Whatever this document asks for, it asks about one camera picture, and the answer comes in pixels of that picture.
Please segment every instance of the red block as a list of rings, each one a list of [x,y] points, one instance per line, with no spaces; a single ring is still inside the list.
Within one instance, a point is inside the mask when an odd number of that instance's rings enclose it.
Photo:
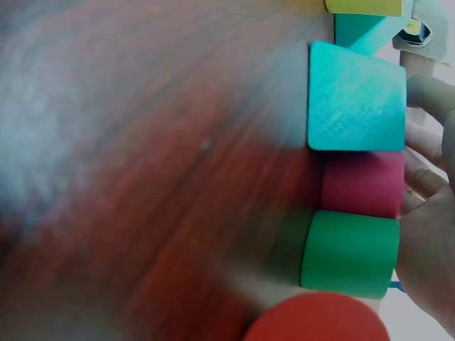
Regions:
[[[405,188],[403,153],[331,153],[322,209],[395,219]]]
[[[365,304],[335,293],[290,298],[262,315],[244,341],[388,341],[379,317]]]

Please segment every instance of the wooden table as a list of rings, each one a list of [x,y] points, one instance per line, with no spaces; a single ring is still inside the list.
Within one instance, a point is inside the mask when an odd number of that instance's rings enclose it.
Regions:
[[[5,0],[0,39],[2,340],[239,340],[299,292],[323,0]]]

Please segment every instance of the finger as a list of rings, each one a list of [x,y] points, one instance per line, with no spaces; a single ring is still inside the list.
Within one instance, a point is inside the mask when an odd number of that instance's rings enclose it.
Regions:
[[[425,201],[405,190],[402,197],[401,215],[407,215],[409,212],[421,207],[424,203]]]
[[[452,190],[455,192],[455,116],[447,119],[444,125],[442,158]]]
[[[433,77],[414,76],[407,81],[408,104],[421,107],[444,126],[442,156],[455,190],[455,87]]]
[[[406,145],[425,157],[436,167],[444,169],[442,160],[442,136],[414,122],[406,122]]]
[[[411,189],[425,198],[432,197],[447,184],[408,148],[405,150],[405,180]]]
[[[414,76],[407,80],[407,101],[444,125],[455,114],[455,87],[434,77]]]

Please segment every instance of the teal wooden block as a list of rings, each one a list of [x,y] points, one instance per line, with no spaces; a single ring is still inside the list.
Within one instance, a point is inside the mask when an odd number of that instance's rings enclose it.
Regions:
[[[405,69],[323,42],[310,49],[308,142],[319,151],[401,151]]]
[[[413,4],[414,0],[405,0],[405,12],[401,17],[336,14],[336,45],[374,55],[410,22]]]

